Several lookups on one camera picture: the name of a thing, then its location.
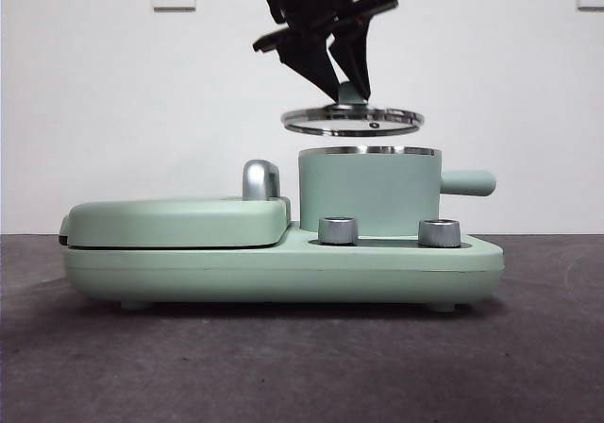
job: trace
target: white wall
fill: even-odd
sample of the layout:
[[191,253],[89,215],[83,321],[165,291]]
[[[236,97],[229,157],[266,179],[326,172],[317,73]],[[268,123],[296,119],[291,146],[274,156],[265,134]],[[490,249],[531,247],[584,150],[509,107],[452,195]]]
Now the white wall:
[[[2,0],[3,232],[57,232],[75,204],[236,195],[244,162],[356,140],[287,132],[327,98],[251,43],[264,0]],[[604,13],[576,0],[401,0],[369,40],[372,100],[425,114],[409,137],[488,168],[489,198],[446,196],[470,232],[604,232]]]

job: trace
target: chrome handle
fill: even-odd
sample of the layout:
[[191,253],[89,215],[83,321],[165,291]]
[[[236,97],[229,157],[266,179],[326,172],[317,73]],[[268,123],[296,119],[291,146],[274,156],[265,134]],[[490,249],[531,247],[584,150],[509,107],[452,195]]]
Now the chrome handle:
[[269,161],[249,161],[243,168],[243,201],[268,201],[281,196],[279,169]]

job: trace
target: mint green appliance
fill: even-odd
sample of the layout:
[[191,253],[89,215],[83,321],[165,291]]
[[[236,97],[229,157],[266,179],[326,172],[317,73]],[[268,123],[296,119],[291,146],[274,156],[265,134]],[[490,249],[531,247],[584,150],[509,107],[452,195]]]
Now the mint green appliance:
[[[336,152],[303,151],[301,172],[311,173],[305,158],[340,155]],[[331,232],[327,227],[321,232],[318,219],[302,228],[292,222],[289,199],[279,195],[277,168],[267,161],[251,161],[243,170],[242,197],[76,206],[60,230],[61,242],[68,246],[67,278],[83,294],[119,301],[130,310],[153,302],[409,302],[446,312],[455,304],[491,294],[504,269],[501,248],[460,236],[459,231],[453,245],[422,245],[418,229],[427,214],[438,215],[433,211],[438,211],[443,188],[486,195],[495,186],[492,175],[464,172],[449,179],[447,173],[440,174],[440,153],[434,150],[381,147],[340,152],[365,160],[361,166],[370,168],[375,158],[394,159],[401,165],[391,171],[408,182],[401,188],[410,192],[409,186],[419,185],[419,178],[426,186],[422,192],[428,188],[435,192],[436,203],[427,198],[429,208],[407,205],[404,219],[396,219],[399,232],[394,223],[384,232],[366,233],[363,225],[372,226],[371,210],[364,211],[363,206],[358,212],[354,205],[344,204],[345,213],[321,213],[326,223],[357,223],[357,231],[342,242],[338,236],[345,230]],[[403,165],[407,158],[433,158],[435,169],[418,175]],[[333,171],[320,168],[324,177]],[[312,198],[306,178],[301,177],[303,201]],[[335,181],[331,186],[343,184]],[[322,185],[312,190],[325,196]],[[399,196],[396,205],[405,206],[405,196]],[[384,201],[375,198],[372,194],[368,208],[383,207],[386,196]],[[304,204],[303,220],[309,219]]]

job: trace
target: dark gray floor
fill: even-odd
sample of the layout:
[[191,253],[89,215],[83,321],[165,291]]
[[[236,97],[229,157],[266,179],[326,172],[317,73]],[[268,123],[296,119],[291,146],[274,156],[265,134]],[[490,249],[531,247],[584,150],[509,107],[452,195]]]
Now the dark gray floor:
[[604,236],[484,236],[490,300],[163,304],[62,277],[54,236],[2,239],[3,421],[604,421]]

